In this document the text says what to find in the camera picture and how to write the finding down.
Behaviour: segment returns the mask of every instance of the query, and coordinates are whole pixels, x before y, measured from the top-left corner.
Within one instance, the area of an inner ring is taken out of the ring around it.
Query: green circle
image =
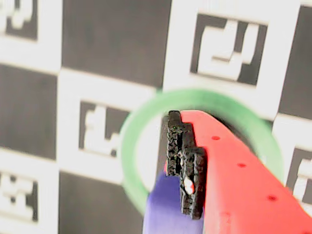
[[[283,181],[283,159],[278,144],[268,124],[251,110],[227,96],[202,89],[158,93],[126,119],[120,131],[120,146],[117,151],[124,173],[124,190],[142,214],[145,212],[149,192],[137,172],[136,144],[149,121],[170,110],[202,110],[233,125],[250,141],[255,154],[273,175]]]

